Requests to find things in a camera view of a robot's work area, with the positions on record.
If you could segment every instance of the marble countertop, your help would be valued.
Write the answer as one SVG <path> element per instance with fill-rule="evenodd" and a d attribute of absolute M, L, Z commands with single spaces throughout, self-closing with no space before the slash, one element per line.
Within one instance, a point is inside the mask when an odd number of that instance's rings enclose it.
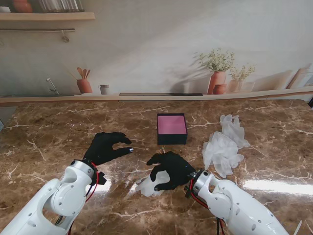
<path fill-rule="evenodd" d="M 157 145 L 157 113 L 185 113 L 186 145 Z M 82 158 L 97 132 L 123 132 L 134 153 L 99 166 L 107 183 L 77 217 L 75 235 L 215 235 L 215 217 L 183 187 L 160 197 L 135 192 L 156 152 L 174 151 L 203 168 L 202 146 L 239 115 L 251 147 L 227 178 L 266 205 L 293 234 L 313 234 L 313 111 L 300 100 L 33 103 L 17 108 L 0 132 L 0 230 L 49 180 Z"/>

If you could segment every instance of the terracotta vase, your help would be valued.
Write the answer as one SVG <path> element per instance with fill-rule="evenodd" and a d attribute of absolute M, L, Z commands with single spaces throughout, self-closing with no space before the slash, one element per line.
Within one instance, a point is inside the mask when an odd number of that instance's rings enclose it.
<path fill-rule="evenodd" d="M 27 0 L 13 0 L 13 6 L 17 12 L 33 13 L 33 8 Z"/>
<path fill-rule="evenodd" d="M 210 79 L 210 85 L 207 94 L 213 94 L 213 89 L 215 85 L 222 85 L 225 83 L 225 80 L 226 80 L 225 71 L 214 72 Z"/>
<path fill-rule="evenodd" d="M 92 93 L 90 83 L 87 79 L 77 80 L 77 85 L 80 90 L 80 93 Z"/>
<path fill-rule="evenodd" d="M 242 81 L 231 80 L 227 86 L 227 93 L 237 93 L 243 86 Z"/>
<path fill-rule="evenodd" d="M 215 85 L 214 89 L 213 89 L 213 94 L 224 94 L 226 91 L 226 84 L 218 84 Z"/>

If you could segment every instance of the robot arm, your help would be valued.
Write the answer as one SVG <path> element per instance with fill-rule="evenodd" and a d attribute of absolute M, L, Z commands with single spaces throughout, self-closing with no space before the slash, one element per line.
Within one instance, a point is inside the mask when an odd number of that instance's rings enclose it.
<path fill-rule="evenodd" d="M 1 235 L 65 235 L 86 201 L 86 186 L 91 184 L 96 168 L 75 160 L 65 169 L 64 177 L 46 183 L 6 226 Z M 43 208 L 65 217 L 52 224 Z"/>
<path fill-rule="evenodd" d="M 13 218 L 0 235 L 65 235 L 86 202 L 86 186 L 95 181 L 103 185 L 106 180 L 96 165 L 133 152 L 133 148 L 114 150 L 115 143 L 132 142 L 120 132 L 98 133 L 84 155 L 83 160 L 74 160 L 65 169 L 62 180 L 53 179 L 46 183 L 26 206 Z M 51 211 L 62 221 L 51 223 L 43 215 L 43 209 Z"/>
<path fill-rule="evenodd" d="M 170 181 L 156 185 L 155 190 L 175 189 L 190 180 L 186 197 L 193 196 L 222 219 L 233 235 L 288 235 L 272 212 L 232 181 L 218 180 L 207 171 L 196 172 L 184 158 L 173 152 L 155 154 L 147 165 L 156 163 L 160 165 L 152 170 L 151 180 L 156 179 L 159 171 L 166 170 Z"/>
<path fill-rule="evenodd" d="M 233 235 L 288 235 L 272 212 L 232 181 L 218 180 L 207 171 L 192 176 L 192 193 Z"/>

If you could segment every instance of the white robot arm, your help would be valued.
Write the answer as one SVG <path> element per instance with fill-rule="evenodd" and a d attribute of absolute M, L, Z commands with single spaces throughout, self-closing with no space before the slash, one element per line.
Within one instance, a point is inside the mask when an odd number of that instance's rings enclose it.
<path fill-rule="evenodd" d="M 272 212 L 232 181 L 218 180 L 207 171 L 192 178 L 190 193 L 223 219 L 233 235 L 289 235 Z"/>
<path fill-rule="evenodd" d="M 86 201 L 86 186 L 91 184 L 96 168 L 75 160 L 65 169 L 64 177 L 46 183 L 13 218 L 0 235 L 65 235 Z M 65 219 L 52 224 L 43 208 Z"/>

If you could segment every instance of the red cable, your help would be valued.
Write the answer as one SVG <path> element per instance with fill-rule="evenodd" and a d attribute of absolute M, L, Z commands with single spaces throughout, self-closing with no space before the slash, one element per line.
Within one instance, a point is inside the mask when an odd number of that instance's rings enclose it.
<path fill-rule="evenodd" d="M 204 206 L 205 208 L 209 209 L 207 204 L 205 204 L 203 201 L 201 201 L 199 198 L 197 198 L 197 197 L 192 193 L 192 191 L 191 191 L 191 190 L 192 190 L 192 183 L 193 183 L 193 180 L 190 180 L 189 189 L 190 189 L 190 194 L 191 194 L 192 198 L 193 198 L 196 202 L 198 202 L 199 204 L 201 204 L 202 206 Z M 220 220 L 220 225 L 221 225 L 221 229 L 222 229 L 222 234 L 225 235 L 224 229 L 223 229 L 222 220 L 221 220 L 221 219 L 219 219 L 219 220 Z"/>
<path fill-rule="evenodd" d="M 97 169 L 97 167 L 96 167 L 96 165 L 95 165 L 94 163 L 91 163 L 91 164 L 93 165 L 93 167 L 94 167 L 95 169 Z M 99 183 L 99 173 L 98 173 L 98 171 L 96 171 L 96 177 L 97 177 L 96 186 L 94 187 L 94 189 L 93 189 L 91 195 L 90 195 L 89 198 L 86 200 L 86 202 L 91 198 L 91 196 L 94 194 L 94 192 L 96 191 L 96 188 L 97 188 L 97 186 L 98 186 L 98 183 Z M 67 235 L 70 235 L 71 230 L 72 230 L 73 223 L 72 223 L 72 225 L 70 226 Z"/>
<path fill-rule="evenodd" d="M 96 171 L 96 176 L 97 176 L 96 186 L 94 187 L 94 189 L 93 189 L 91 195 L 90 195 L 89 198 L 86 200 L 86 202 L 91 198 L 91 196 L 94 194 L 94 192 L 96 191 L 96 188 L 97 188 L 97 186 L 98 186 L 98 182 L 99 182 L 99 173 L 98 173 L 98 171 Z"/>
<path fill-rule="evenodd" d="M 202 206 L 204 206 L 205 208 L 209 209 L 209 207 L 207 206 L 207 204 L 205 204 L 203 201 L 201 201 L 200 199 L 198 199 L 193 193 L 192 193 L 192 183 L 193 183 L 193 180 L 190 181 L 190 186 L 189 186 L 189 189 L 190 189 L 190 194 L 192 196 L 192 198 L 198 202 L 199 204 L 201 204 Z"/>
<path fill-rule="evenodd" d="M 223 221 L 221 219 L 220 219 L 220 226 L 221 226 L 221 229 L 222 229 L 222 234 L 225 235 L 224 229 L 223 229 Z"/>

